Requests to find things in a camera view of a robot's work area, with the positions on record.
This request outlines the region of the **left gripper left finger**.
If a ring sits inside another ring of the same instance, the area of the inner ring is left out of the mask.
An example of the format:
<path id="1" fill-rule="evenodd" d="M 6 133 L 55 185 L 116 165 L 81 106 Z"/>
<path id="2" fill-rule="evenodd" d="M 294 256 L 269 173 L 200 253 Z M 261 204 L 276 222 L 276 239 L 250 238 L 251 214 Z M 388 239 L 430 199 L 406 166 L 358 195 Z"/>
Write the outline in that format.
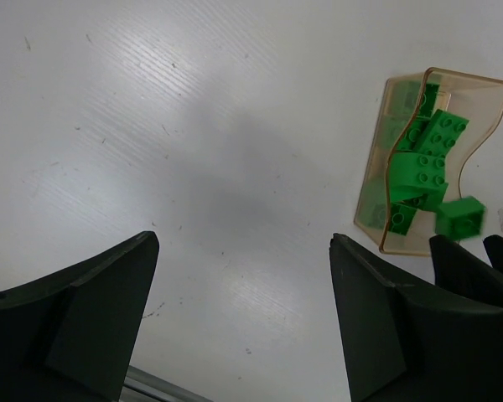
<path id="1" fill-rule="evenodd" d="M 0 401 L 117 401 L 159 242 L 152 231 L 0 291 Z"/>

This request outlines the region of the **dark green lego brick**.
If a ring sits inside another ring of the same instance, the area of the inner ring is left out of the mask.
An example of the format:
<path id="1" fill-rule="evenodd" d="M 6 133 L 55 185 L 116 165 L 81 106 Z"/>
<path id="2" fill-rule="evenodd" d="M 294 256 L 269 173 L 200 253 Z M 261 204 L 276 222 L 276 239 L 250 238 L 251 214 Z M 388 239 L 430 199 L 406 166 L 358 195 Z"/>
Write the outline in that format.
<path id="1" fill-rule="evenodd" d="M 433 115 L 433 110 L 439 92 L 439 84 L 426 84 L 423 92 L 421 105 L 418 109 L 417 117 L 429 119 Z"/>

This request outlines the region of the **green small lego brick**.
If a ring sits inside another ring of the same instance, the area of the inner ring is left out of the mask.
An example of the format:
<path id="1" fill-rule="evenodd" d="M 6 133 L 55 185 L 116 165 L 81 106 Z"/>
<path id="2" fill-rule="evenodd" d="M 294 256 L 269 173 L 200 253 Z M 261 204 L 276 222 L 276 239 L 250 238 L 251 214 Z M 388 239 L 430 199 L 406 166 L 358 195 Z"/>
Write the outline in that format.
<path id="1" fill-rule="evenodd" d="M 415 152 L 395 153 L 389 164 L 388 184 L 392 202 L 434 211 L 443 202 L 449 185 L 445 158 Z"/>

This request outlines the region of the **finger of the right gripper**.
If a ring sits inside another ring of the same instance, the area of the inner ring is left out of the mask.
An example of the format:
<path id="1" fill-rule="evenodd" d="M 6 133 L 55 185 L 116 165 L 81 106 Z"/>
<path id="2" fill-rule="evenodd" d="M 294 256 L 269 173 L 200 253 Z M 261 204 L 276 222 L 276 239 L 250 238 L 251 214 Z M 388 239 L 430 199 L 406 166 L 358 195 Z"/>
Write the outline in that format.
<path id="1" fill-rule="evenodd" d="M 503 308 L 503 272 L 442 235 L 432 237 L 429 244 L 436 286 Z"/>
<path id="2" fill-rule="evenodd" d="M 483 243 L 491 265 L 499 272 L 503 272 L 503 237 L 493 234 L 486 237 Z"/>

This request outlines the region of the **green square lego brick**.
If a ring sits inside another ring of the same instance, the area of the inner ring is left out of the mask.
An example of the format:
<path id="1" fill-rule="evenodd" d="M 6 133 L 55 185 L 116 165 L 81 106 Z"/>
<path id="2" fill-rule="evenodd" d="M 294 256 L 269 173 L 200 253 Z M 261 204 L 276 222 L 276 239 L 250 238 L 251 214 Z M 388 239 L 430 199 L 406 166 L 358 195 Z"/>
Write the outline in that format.
<path id="1" fill-rule="evenodd" d="M 398 152 L 412 152 L 419 137 L 423 134 L 428 119 L 416 119 L 407 128 L 405 135 L 397 144 L 396 150 Z"/>

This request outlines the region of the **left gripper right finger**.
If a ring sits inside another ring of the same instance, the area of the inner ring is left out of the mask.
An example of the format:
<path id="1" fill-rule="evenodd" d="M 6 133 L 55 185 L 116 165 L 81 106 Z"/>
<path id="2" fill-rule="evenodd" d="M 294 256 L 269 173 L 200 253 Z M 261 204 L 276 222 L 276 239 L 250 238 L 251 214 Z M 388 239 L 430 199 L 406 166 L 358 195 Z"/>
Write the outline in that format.
<path id="1" fill-rule="evenodd" d="M 329 247 L 354 401 L 503 401 L 503 308 L 426 282 L 344 234 Z"/>

